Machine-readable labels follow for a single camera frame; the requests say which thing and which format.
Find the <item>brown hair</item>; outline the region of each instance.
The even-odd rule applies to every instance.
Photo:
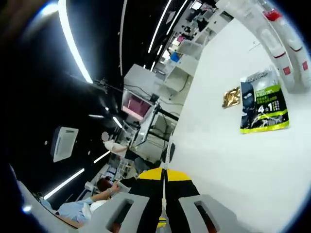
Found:
[[[107,178],[100,178],[97,181],[96,185],[101,192],[106,191],[108,188],[112,187],[112,185],[109,183],[109,180]]]

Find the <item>woman's hand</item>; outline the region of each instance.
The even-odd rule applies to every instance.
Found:
[[[118,182],[115,181],[111,187],[111,190],[114,192],[114,193],[119,193],[120,191],[120,187],[118,186]]]

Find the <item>light blue shirt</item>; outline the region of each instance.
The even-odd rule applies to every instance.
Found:
[[[86,222],[87,219],[82,213],[82,208],[83,208],[84,203],[91,205],[93,201],[91,198],[87,198],[85,200],[68,202],[68,203],[62,204],[58,209],[59,216],[67,217],[73,221],[80,222],[80,223]]]

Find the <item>gold packet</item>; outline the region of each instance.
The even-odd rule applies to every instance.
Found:
[[[223,108],[228,108],[240,103],[240,87],[233,88],[224,94]]]

